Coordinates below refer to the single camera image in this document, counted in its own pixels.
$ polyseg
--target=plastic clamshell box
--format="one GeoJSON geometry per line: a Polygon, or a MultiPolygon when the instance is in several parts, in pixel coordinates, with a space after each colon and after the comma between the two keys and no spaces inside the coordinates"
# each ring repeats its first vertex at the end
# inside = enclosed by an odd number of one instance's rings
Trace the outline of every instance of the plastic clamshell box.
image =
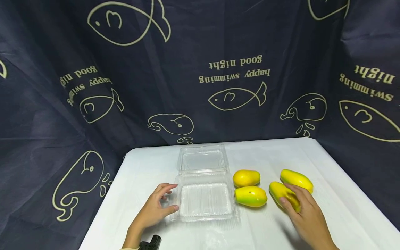
{"type": "Polygon", "coordinates": [[[234,217],[234,185],[224,145],[181,148],[178,171],[174,204],[179,210],[171,220],[195,222],[234,217]]]}

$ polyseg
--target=white table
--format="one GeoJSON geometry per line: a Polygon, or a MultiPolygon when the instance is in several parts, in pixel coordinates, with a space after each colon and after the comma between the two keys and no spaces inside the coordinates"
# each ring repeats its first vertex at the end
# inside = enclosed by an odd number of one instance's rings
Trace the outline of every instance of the white table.
{"type": "MultiPolygon", "coordinates": [[[[314,139],[224,145],[231,174],[239,169],[257,170],[261,174],[260,187],[267,192],[270,182],[279,181],[283,168],[310,178],[313,196],[341,250],[399,249],[400,232],[314,139]]],[[[180,148],[137,148],[126,155],[80,250],[120,249],[128,226],[154,188],[159,183],[174,182],[180,148]]],[[[239,226],[231,227],[184,226],[166,219],[150,228],[142,240],[149,242],[153,234],[160,235],[160,250],[309,249],[270,194],[262,209],[239,206],[239,212],[239,226]]]]}

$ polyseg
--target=container lid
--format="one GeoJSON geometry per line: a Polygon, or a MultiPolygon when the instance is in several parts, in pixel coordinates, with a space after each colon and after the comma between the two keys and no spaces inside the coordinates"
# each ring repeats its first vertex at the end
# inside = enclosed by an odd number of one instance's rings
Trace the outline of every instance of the container lid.
{"type": "Polygon", "coordinates": [[[224,145],[181,148],[178,171],[180,175],[227,172],[228,159],[224,145]]]}

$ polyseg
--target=green-yellow mango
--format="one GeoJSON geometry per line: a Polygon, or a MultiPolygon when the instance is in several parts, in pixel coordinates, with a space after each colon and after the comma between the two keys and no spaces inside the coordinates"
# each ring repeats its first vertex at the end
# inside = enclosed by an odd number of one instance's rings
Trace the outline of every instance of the green-yellow mango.
{"type": "Polygon", "coordinates": [[[305,175],[289,170],[289,169],[284,169],[280,173],[280,179],[284,183],[289,183],[292,185],[296,185],[302,188],[307,189],[311,194],[314,191],[314,185],[308,179],[305,175]]]}
{"type": "Polygon", "coordinates": [[[239,204],[258,208],[267,203],[265,190],[257,186],[247,186],[235,190],[236,201],[239,204]]]}
{"type": "Polygon", "coordinates": [[[238,188],[254,186],[260,179],[260,173],[253,170],[239,170],[233,175],[233,183],[238,188]]]}
{"type": "Polygon", "coordinates": [[[296,194],[290,190],[289,188],[285,187],[284,184],[280,182],[271,182],[270,184],[270,194],[272,198],[276,201],[276,203],[282,207],[279,198],[285,197],[288,199],[292,207],[296,212],[300,212],[300,202],[296,197],[296,194]]]}

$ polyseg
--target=fabric backdrop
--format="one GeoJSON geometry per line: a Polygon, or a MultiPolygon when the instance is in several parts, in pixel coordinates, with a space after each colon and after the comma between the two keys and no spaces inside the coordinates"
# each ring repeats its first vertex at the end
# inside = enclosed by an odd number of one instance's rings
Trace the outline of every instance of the fabric backdrop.
{"type": "Polygon", "coordinates": [[[297,136],[400,228],[397,0],[1,0],[0,20],[0,249],[78,249],[133,148],[297,136]]]}

